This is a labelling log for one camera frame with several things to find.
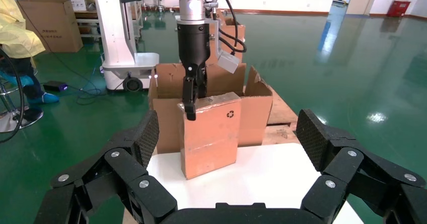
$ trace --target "silver cylinder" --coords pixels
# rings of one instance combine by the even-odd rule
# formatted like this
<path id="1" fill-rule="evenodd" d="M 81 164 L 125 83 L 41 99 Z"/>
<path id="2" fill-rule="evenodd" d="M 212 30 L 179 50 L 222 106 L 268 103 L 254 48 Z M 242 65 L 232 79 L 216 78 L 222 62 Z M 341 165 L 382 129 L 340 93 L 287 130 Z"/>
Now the silver cylinder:
<path id="1" fill-rule="evenodd" d="M 179 15 L 181 20 L 203 20 L 204 0 L 179 0 Z"/>

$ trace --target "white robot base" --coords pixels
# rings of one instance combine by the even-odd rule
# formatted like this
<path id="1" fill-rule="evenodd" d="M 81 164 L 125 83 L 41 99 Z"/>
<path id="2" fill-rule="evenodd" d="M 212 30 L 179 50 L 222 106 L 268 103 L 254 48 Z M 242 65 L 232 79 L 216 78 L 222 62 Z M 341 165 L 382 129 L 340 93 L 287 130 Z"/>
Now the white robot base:
<path id="1" fill-rule="evenodd" d="M 109 91 L 141 91 L 150 86 L 151 71 L 159 64 L 157 53 L 136 53 L 135 64 L 111 65 L 103 62 L 104 78 Z"/>

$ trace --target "wooden pallet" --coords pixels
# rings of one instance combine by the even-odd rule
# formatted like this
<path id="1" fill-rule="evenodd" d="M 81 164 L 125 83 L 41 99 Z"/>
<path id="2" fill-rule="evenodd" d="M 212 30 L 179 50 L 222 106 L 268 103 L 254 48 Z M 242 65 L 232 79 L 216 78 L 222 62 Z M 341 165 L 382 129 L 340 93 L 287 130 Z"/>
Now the wooden pallet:
<path id="1" fill-rule="evenodd" d="M 273 92 L 273 106 L 265 128 L 262 145 L 299 143 L 297 136 L 294 134 L 297 128 L 298 116 L 272 87 L 270 87 L 270 90 Z"/>

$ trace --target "white table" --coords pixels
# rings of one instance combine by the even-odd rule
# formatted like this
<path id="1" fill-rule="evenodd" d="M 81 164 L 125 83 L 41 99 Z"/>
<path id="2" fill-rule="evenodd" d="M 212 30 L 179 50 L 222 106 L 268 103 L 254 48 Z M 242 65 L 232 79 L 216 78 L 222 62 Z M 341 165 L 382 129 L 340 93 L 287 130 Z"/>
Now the white table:
<path id="1" fill-rule="evenodd" d="M 180 153 L 155 155 L 147 170 L 178 201 L 178 209 L 215 208 L 217 202 L 268 208 L 300 208 L 301 200 L 320 176 L 297 143 L 240 147 L 235 164 L 186 180 Z M 345 202 L 335 219 L 363 223 Z"/>

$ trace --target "red fire extinguisher box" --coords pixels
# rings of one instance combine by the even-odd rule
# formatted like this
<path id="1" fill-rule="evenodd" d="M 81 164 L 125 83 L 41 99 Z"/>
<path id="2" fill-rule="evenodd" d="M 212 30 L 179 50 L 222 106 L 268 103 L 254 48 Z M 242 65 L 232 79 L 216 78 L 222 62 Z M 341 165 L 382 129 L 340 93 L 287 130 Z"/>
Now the red fire extinguisher box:
<path id="1" fill-rule="evenodd" d="M 387 12 L 389 17 L 402 17 L 405 15 L 406 10 L 409 7 L 410 1 L 398 1 L 394 0 Z"/>

